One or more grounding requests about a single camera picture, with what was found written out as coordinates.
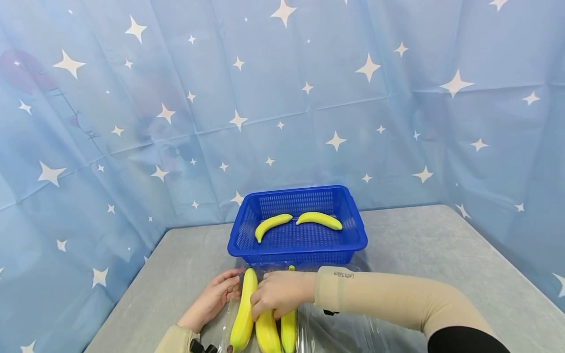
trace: basket rim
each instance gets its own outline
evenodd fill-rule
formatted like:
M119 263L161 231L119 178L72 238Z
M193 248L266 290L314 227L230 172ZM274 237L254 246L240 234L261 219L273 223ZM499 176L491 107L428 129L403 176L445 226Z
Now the basket rim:
M241 203L240 209L237 211L237 216L233 225L240 224L244 217L244 210L247 209L247 204L251 197L261 196L261 195L273 195L273 194L286 194L286 193L295 193L296 191L310 191L315 189L341 189L345 193L345 197L347 199L347 206L349 207L349 211L351 212L352 217L355 220L355 230L359 234L359 242L352 243L349 245L342 245L336 247L334 249L308 249L308 248L301 248L297 251L296 248L275 248L275 249L249 249L249 250L240 250L235 247L235 241L237 238L237 229L236 227L232 226L232 230L229 234L229 241L228 241L228 253L233 257L245 257L245 256L262 256L262 255L292 255L292 254L312 254L312 253L328 253L328 252L347 252L347 251L360 251L367 247L368 239L367 233L365 232L365 224L361 219L361 215L359 210L357 209L357 205L355 204L355 200L351 196L349 189L343 185L323 185L323 186L311 186L307 188L296 188L296 189L282 189L282 190L274 190L274 191L259 191L255 193L250 193L244 197L244 201Z

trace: fabric curtain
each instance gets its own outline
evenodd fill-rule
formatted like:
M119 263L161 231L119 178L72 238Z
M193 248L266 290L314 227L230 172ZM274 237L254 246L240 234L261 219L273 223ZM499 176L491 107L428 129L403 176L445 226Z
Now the fabric curtain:
M361 210L449 205L565 310L564 17L560 0L0 2L0 351L83 350L166 229L311 185Z

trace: black sleeve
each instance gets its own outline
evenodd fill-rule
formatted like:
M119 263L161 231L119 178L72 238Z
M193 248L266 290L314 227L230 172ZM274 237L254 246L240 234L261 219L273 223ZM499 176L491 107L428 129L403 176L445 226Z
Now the black sleeve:
M429 338L429 353L510 353L496 338L481 330L453 326L443 328Z

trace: gray table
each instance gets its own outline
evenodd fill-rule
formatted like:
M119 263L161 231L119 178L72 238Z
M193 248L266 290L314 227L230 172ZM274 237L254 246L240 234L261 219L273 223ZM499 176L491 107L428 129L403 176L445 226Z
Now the gray table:
M483 313L513 353L565 352L565 315L457 213L446 206L362 212L369 245L364 270L411 274L454 285ZM235 260L231 224L174 229L106 320L86 353L152 353L205 284ZM203 333L217 341L223 318ZM391 352L426 352L425 339L379 321Z

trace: right hand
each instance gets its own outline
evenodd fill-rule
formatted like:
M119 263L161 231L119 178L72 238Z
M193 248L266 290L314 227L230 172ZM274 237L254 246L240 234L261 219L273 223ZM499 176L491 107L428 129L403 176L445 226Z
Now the right hand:
M275 271L266 273L257 291L251 296L251 315L257 321L265 310L274 310L273 317L296 309L302 303L313 303L316 273L300 271Z

